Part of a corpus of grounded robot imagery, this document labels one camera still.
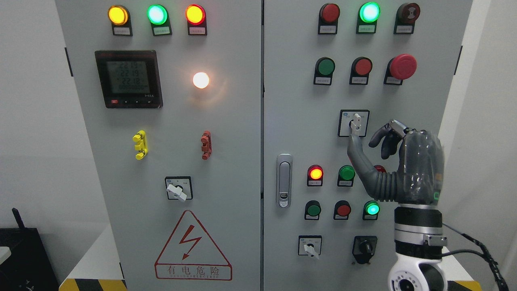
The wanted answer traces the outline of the gray robotic hand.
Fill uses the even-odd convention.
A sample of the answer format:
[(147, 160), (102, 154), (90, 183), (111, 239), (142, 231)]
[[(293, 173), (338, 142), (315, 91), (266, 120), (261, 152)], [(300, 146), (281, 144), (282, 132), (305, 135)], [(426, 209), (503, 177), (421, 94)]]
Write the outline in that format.
[(381, 157), (399, 154), (393, 173), (378, 171), (364, 155), (360, 137), (351, 134), (348, 157), (367, 194), (379, 201), (436, 206), (441, 195), (444, 152), (439, 138), (430, 131), (410, 129), (391, 120), (372, 136), (369, 146), (381, 147)]

